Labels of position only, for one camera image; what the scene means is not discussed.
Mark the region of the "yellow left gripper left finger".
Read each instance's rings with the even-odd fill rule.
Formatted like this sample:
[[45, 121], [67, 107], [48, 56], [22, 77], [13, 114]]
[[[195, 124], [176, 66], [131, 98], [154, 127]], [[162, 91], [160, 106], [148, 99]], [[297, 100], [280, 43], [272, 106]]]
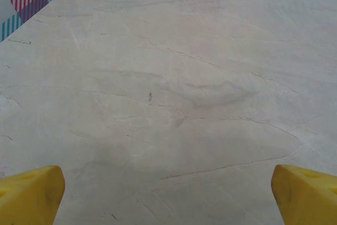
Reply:
[[53, 224], [65, 191], [59, 166], [1, 179], [1, 224]]

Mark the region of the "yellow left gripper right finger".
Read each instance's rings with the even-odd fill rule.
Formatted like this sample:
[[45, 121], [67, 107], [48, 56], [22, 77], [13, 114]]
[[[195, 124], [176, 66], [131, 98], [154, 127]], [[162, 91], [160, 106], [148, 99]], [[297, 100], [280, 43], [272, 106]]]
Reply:
[[271, 188], [284, 224], [336, 224], [336, 176], [278, 164]]

